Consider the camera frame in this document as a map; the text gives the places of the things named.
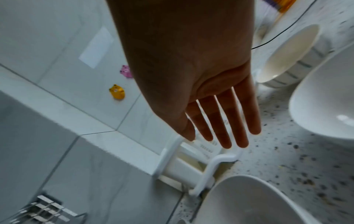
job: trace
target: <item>marble tile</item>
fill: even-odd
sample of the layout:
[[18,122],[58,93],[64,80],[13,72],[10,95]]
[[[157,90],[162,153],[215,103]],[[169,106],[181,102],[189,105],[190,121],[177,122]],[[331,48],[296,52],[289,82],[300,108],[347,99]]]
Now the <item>marble tile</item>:
[[36,194],[77,137],[0,92],[0,220]]
[[[114,41],[93,69],[79,57],[103,27]],[[119,73],[122,65],[127,65],[127,61],[107,5],[102,3],[39,85],[106,125],[117,128],[140,94],[135,81]],[[115,100],[108,90],[114,84],[125,90],[125,98],[121,101]]]
[[0,91],[78,135],[113,131],[97,119],[1,66]]
[[84,135],[87,141],[120,160],[152,175],[160,156],[118,131]]
[[81,26],[77,1],[1,1],[0,63],[38,81]]
[[80,138],[44,190],[88,223],[166,223],[181,192]]
[[152,112],[142,95],[139,96],[118,131],[157,154],[161,154],[167,140],[175,133]]

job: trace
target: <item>striped bowl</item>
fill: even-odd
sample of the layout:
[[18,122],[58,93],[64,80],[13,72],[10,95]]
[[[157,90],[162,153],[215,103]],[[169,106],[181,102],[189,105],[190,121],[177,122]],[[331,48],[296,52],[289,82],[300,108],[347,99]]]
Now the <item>striped bowl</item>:
[[320,25],[307,26],[269,57],[257,82],[270,88],[300,82],[326,58],[330,48],[330,41],[323,36]]

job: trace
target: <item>black cable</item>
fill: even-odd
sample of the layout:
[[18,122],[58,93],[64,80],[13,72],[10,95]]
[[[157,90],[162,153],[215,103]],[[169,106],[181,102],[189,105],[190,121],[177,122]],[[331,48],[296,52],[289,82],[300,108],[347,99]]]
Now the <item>black cable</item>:
[[313,6],[313,4],[315,4],[315,2],[317,2],[317,0],[314,0],[314,1],[310,4],[310,6],[305,10],[305,12],[303,12],[303,14],[301,14],[301,16],[300,16],[293,24],[291,24],[288,28],[286,28],[285,30],[281,31],[278,35],[276,35],[275,37],[273,37],[270,41],[268,41],[268,42],[266,42],[266,43],[264,43],[264,44],[261,44],[261,45],[259,45],[259,46],[256,46],[256,47],[252,48],[251,50],[256,49],[256,48],[259,48],[259,47],[261,47],[261,46],[264,46],[264,45],[268,44],[269,42],[273,41],[275,38],[277,38],[278,36],[280,36],[280,34],[282,34],[282,33],[284,33],[285,31],[287,31],[290,27],[292,27],[297,21],[299,21],[299,20],[301,19],[301,17]]

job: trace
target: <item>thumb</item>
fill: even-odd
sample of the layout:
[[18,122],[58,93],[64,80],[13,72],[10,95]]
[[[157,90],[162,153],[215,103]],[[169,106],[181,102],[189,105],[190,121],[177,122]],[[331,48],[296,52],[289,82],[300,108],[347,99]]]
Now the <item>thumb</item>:
[[189,141],[195,139],[195,129],[193,123],[187,118],[184,112],[178,118],[160,116],[171,128]]

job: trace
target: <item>speckled countertop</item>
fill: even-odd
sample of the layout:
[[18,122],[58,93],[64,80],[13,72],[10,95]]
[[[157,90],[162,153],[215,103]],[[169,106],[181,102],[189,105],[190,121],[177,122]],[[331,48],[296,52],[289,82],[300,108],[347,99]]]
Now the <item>speckled countertop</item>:
[[[287,28],[313,0],[297,0],[262,42]],[[252,52],[252,70],[261,68],[287,38],[318,23],[332,41],[332,54],[354,40],[354,1],[318,0],[292,28],[273,42]],[[312,213],[323,224],[354,223],[354,150],[334,145],[296,125],[288,102],[296,85],[283,89],[260,86],[258,102],[262,134],[250,136],[241,160],[219,179],[248,174],[268,181]],[[190,218],[195,208],[181,204],[170,224]]]

